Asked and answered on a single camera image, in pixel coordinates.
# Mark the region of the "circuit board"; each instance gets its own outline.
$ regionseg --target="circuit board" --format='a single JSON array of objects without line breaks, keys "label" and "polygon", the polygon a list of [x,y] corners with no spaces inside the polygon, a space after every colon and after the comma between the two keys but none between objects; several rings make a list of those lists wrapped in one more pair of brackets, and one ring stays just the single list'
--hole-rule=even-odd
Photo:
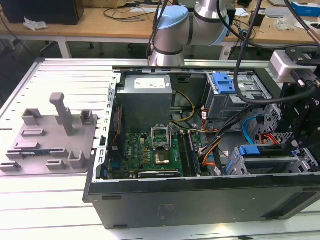
[{"label": "circuit board", "polygon": [[[202,147],[201,138],[198,134],[192,134],[194,149]],[[125,171],[178,171],[184,176],[183,166],[179,149],[179,136],[176,132],[170,133],[170,145],[168,151],[161,147],[153,148],[151,133],[127,133],[124,145],[124,161],[122,162]],[[154,142],[165,142],[166,135],[156,135]]]}]

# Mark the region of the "yellow wire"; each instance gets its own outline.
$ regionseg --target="yellow wire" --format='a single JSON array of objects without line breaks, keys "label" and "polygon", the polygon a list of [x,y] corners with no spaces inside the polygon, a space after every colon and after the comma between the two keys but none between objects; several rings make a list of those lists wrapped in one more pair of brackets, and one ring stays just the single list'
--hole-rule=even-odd
[{"label": "yellow wire", "polygon": [[193,104],[193,102],[190,100],[190,98],[188,98],[183,92],[181,91],[176,91],[177,93],[181,94],[182,96],[184,96],[188,101],[189,103],[192,105],[192,112],[190,114],[190,116],[187,116],[185,118],[182,118],[182,119],[178,119],[178,120],[170,120],[170,122],[184,122],[184,121],[188,121],[189,119],[191,119],[194,114],[195,114],[195,108],[196,106]]}]

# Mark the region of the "aluminum profile table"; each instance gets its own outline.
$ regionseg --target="aluminum profile table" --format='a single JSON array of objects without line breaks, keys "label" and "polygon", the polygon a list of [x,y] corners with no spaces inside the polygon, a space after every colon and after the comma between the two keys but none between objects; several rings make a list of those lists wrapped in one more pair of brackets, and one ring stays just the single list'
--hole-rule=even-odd
[{"label": "aluminum profile table", "polygon": [[[91,109],[102,116],[112,66],[146,65],[145,60],[129,59],[46,59],[34,63],[0,110],[1,162],[7,159],[5,153],[23,124],[25,108],[57,114],[48,99],[52,92],[59,91],[64,93],[65,106],[73,114]],[[236,62],[193,60],[186,65],[233,67]],[[267,68],[268,62],[244,61],[242,66]],[[320,239],[320,202],[289,220],[105,230],[93,205],[82,202],[86,175],[1,177],[0,239]]]}]

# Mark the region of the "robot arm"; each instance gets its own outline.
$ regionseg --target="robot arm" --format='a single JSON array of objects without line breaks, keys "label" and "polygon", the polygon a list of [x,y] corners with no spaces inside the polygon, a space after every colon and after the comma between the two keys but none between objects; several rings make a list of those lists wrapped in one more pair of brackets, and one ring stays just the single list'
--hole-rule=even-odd
[{"label": "robot arm", "polygon": [[[229,22],[226,0],[220,0],[221,14]],[[154,38],[151,66],[184,66],[183,47],[213,46],[227,35],[217,13],[217,0],[202,0],[188,13],[184,6],[168,6],[160,19]]]}]

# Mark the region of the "blue box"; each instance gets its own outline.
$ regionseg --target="blue box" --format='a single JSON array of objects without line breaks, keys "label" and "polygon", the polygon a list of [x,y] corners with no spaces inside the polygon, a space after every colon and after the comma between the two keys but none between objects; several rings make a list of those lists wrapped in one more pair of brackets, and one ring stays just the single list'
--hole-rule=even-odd
[{"label": "blue box", "polygon": [[296,13],[300,16],[319,17],[320,5],[316,3],[291,3]]}]

